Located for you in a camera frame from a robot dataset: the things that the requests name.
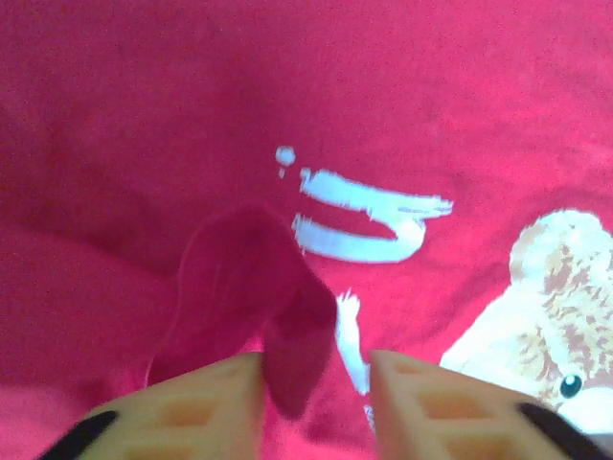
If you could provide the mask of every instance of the pink fabric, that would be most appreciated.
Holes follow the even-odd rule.
[[[305,400],[333,304],[287,227],[300,212],[389,233],[301,195],[302,167],[454,201],[401,264],[306,256],[335,294],[359,293],[365,351],[438,362],[539,216],[579,208],[613,228],[608,0],[321,5],[4,2],[0,458],[32,458],[149,367],[158,381],[262,345],[285,415],[305,407],[269,414],[269,458],[372,458],[336,353]],[[266,205],[239,208],[251,199]]]

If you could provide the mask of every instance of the white dot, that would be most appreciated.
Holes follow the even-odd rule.
[[[277,158],[277,162],[280,164],[289,166],[296,161],[296,153],[294,153],[294,148],[292,147],[281,146],[277,148],[275,158]]]

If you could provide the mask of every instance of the beige plastic piece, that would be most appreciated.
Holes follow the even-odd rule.
[[[79,460],[256,460],[261,355],[238,355],[98,407],[120,417]]]
[[[529,396],[393,352],[371,353],[379,460],[567,460],[519,414]]]

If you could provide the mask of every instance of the black tip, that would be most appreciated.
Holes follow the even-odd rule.
[[[119,417],[119,412],[106,411],[73,427],[38,460],[76,460]]]
[[[555,412],[538,405],[523,402],[519,411],[545,436],[573,460],[613,460],[594,442],[576,431]]]

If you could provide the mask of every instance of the bear eye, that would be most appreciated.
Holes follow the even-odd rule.
[[[559,386],[559,392],[566,399],[574,398],[582,386],[581,377],[576,375],[566,376]]]

